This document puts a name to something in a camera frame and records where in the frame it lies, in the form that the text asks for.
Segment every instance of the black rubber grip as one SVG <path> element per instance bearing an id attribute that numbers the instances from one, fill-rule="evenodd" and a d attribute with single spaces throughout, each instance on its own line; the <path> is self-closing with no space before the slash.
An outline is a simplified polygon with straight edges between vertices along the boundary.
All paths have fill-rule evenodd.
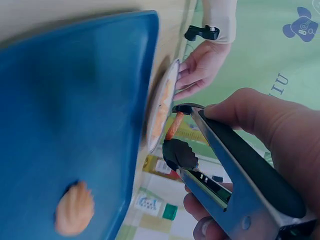
<path id="1" fill-rule="evenodd" d="M 199 114 L 275 209 L 293 218 L 306 215 L 301 196 L 231 127 Z"/>
<path id="2" fill-rule="evenodd" d="M 192 108 L 200 108 L 200 109 L 204 109 L 205 107 L 199 104 L 195 104 L 195 103 L 183 103 L 183 104 L 178 104 L 175 105 L 172 108 L 172 112 L 173 113 L 177 113 L 177 112 L 182 112 L 184 115 L 190 115 L 192 113 Z"/>

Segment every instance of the food on plate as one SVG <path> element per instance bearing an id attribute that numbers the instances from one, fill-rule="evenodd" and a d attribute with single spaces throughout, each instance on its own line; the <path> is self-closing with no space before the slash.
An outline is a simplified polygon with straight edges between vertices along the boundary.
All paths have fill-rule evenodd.
<path id="1" fill-rule="evenodd" d="M 168 132 L 165 135 L 165 138 L 164 138 L 165 140 L 171 140 L 174 137 L 183 119 L 184 119 L 183 112 L 180 112 L 180 111 L 177 112 L 173 120 L 173 123 L 171 124 L 171 126 L 168 129 Z"/>
<path id="2" fill-rule="evenodd" d="M 94 199 L 83 181 L 72 186 L 61 198 L 55 211 L 55 229 L 63 236 L 80 234 L 94 215 Z"/>
<path id="3" fill-rule="evenodd" d="M 151 134 L 152 145 L 155 145 L 157 143 L 164 129 L 165 122 L 169 114 L 169 109 L 171 106 L 173 94 L 174 94 L 173 82 L 168 80 L 163 90 L 163 96 L 161 98 L 160 105 L 158 107 L 158 111 L 156 113 L 155 122 L 152 129 L 152 134 Z"/>

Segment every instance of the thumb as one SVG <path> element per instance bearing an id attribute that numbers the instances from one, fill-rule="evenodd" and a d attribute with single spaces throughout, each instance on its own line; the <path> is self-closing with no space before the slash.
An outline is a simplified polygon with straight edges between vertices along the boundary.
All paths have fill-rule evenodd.
<path id="1" fill-rule="evenodd" d="M 305 107 L 251 88 L 242 88 L 221 103 L 207 106 L 204 115 L 256 135 L 269 148 L 279 121 L 297 108 Z"/>

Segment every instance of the blue plastic tray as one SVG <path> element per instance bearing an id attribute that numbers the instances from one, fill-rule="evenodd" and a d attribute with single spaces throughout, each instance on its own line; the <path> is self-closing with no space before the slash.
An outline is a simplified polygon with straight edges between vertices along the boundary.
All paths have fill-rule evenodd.
<path id="1" fill-rule="evenodd" d="M 154 11 L 74 24 L 0 53 L 0 239 L 61 240 L 54 213 L 86 181 L 75 240 L 114 240 L 128 210 L 158 36 Z"/>

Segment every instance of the hand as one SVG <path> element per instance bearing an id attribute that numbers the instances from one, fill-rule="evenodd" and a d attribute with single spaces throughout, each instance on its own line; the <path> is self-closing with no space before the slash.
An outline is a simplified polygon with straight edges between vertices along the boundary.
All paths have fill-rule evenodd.
<path id="1" fill-rule="evenodd" d="M 255 134 L 270 150 L 276 170 L 320 218 L 320 111 L 243 88 L 223 102 L 206 107 L 204 114 Z M 227 238 L 192 193 L 183 203 L 199 221 L 193 232 L 196 240 Z M 313 234 L 320 239 L 320 228 Z"/>
<path id="2" fill-rule="evenodd" d="M 173 100 L 189 97 L 209 86 L 230 52 L 231 43 L 218 44 L 205 40 L 180 65 Z"/>

